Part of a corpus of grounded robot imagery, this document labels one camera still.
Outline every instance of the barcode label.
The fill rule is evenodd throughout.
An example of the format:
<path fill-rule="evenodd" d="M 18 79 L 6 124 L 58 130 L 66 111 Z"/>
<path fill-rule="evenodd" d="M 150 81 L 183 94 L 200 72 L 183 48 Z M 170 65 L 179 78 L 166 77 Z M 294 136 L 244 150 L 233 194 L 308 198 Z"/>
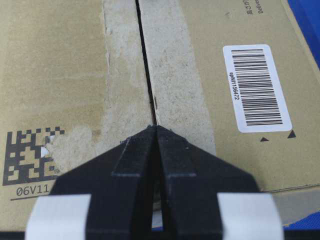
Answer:
<path fill-rule="evenodd" d="M 225 46 L 223 54 L 239 131 L 290 131 L 292 124 L 270 47 Z"/>

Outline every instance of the cardboard box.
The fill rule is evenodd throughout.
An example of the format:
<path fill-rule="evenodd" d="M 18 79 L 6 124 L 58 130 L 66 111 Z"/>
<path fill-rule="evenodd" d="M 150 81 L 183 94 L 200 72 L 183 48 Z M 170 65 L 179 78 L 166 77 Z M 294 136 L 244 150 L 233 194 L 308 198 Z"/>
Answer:
<path fill-rule="evenodd" d="M 24 231 L 58 175 L 152 116 L 135 1 L 0 5 L 0 231 Z"/>

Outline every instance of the cardboard surface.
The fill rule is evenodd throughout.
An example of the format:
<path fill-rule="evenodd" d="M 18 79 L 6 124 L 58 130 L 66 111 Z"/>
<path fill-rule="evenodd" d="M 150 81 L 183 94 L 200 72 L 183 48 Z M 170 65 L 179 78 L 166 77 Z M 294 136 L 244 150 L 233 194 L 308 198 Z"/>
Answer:
<path fill-rule="evenodd" d="M 152 124 L 135 1 L 0 2 L 0 231 Z"/>
<path fill-rule="evenodd" d="M 140 7 L 151 84 L 160 109 L 157 117 L 164 127 L 174 130 L 183 125 L 184 128 L 179 127 L 184 131 L 181 135 L 195 134 L 191 143 L 208 151 L 208 143 L 193 140 L 206 139 L 203 131 L 194 132 L 192 125 L 185 124 L 183 119 L 175 119 L 180 114 L 175 112 L 179 104 L 184 114 L 193 119 L 195 128 L 203 126 L 208 119 L 205 114 L 194 117 L 193 109 L 197 106 L 203 109 L 202 112 L 209 112 L 212 128 L 205 130 L 214 133 L 216 155 L 253 174 L 262 191 L 320 184 L 320 84 L 281 1 L 175 0 L 158 3 L 142 0 Z M 179 52 L 178 44 L 170 47 L 165 41 L 162 48 L 154 46 L 154 40 L 163 39 L 163 36 L 170 39 L 170 44 L 182 42 L 188 47 Z M 241 133 L 237 128 L 223 47 L 258 44 L 271 48 L 295 137 L 288 138 L 291 131 Z M 176 73 L 181 71 L 194 73 L 187 78 L 192 79 L 195 86 L 200 82 L 204 107 L 192 98 L 189 85 L 183 84 L 181 79 L 167 77 L 167 66 L 161 65 L 166 56 L 175 58 L 171 63 L 174 66 L 172 76 L 178 76 Z M 183 59 L 188 60 L 187 65 L 181 64 Z M 170 97 L 162 91 L 162 86 L 170 90 L 166 93 Z M 181 101 L 172 102 L 172 105 L 163 100 L 178 97 Z"/>

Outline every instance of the white packing tape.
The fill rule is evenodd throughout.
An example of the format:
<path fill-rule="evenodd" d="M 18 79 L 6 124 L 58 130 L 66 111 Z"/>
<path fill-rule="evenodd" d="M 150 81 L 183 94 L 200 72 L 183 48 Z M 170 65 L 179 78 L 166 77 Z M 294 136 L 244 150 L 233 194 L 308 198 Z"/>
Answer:
<path fill-rule="evenodd" d="M 25 240 L 85 240 L 91 194 L 40 196 Z"/>
<path fill-rule="evenodd" d="M 283 240 L 281 219 L 269 193 L 217 194 L 223 240 Z"/>

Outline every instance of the serial number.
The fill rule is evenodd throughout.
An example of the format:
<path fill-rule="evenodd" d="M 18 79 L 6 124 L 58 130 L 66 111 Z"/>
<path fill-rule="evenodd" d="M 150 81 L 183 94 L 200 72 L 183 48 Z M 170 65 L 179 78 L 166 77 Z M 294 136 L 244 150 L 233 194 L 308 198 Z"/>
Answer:
<path fill-rule="evenodd" d="M 231 86 L 233 91 L 233 97 L 235 100 L 240 100 L 239 90 L 236 82 L 236 78 L 234 76 L 233 72 L 229 73 L 230 79 L 231 79 Z"/>
<path fill-rule="evenodd" d="M 28 195 L 43 194 L 43 193 L 49 193 L 48 184 L 18 187 L 16 189 L 17 196 L 28 196 Z"/>

